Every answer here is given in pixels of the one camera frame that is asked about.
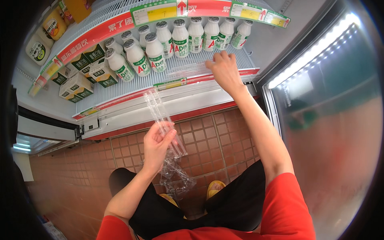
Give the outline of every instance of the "red shirt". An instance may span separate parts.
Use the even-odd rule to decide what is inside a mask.
[[[129,227],[114,216],[105,216],[97,240],[132,240]],[[247,233],[224,227],[181,229],[164,233],[154,240],[254,240],[254,239],[316,239],[312,218],[308,212],[296,177],[283,173],[265,190],[260,233]]]

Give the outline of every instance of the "person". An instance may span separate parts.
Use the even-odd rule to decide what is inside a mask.
[[[289,153],[268,117],[241,81],[236,57],[226,51],[206,61],[216,82],[235,100],[251,133],[260,161],[247,168],[205,203],[207,214],[184,219],[183,212],[156,194],[151,183],[176,130],[165,136],[162,122],[144,137],[144,165],[137,174],[121,168],[110,176],[112,199],[97,236],[131,239],[128,225],[143,239],[315,239],[308,208],[298,185]],[[260,233],[251,232],[261,223]]]

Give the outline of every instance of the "orange juice bottle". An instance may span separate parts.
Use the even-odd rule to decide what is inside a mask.
[[[76,23],[83,21],[92,11],[89,0],[65,0],[65,5]]]
[[[48,32],[53,40],[57,41],[67,30],[67,25],[61,18],[57,9],[54,9],[43,22],[43,28]]]

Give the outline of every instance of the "red arrow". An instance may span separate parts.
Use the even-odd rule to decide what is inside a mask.
[[[263,16],[265,16],[265,14],[266,14],[266,11],[265,11],[265,10],[262,11],[262,13],[260,13],[260,15],[261,15],[261,18],[260,18],[260,19],[263,19]]]
[[[53,62],[56,63],[57,65],[61,66],[61,63],[56,58],[53,59]]]
[[[177,7],[180,8],[180,14],[183,15],[183,8],[186,8],[187,5],[183,1],[181,1],[179,5],[177,5]]]

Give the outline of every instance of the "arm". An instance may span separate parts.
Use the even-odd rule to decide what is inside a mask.
[[[231,95],[239,107],[251,132],[265,171],[265,187],[278,175],[294,174],[291,158],[276,129],[255,102],[241,81],[233,53],[214,54],[214,61],[206,61],[216,82]]]
[[[174,125],[174,123],[169,122],[162,122],[161,124]],[[175,138],[175,135],[176,130],[172,129],[162,137],[159,124],[152,125],[144,137],[145,161],[143,169],[109,201],[104,216],[118,217],[128,225],[128,221],[135,213],[144,192],[156,174],[161,171],[168,145]]]

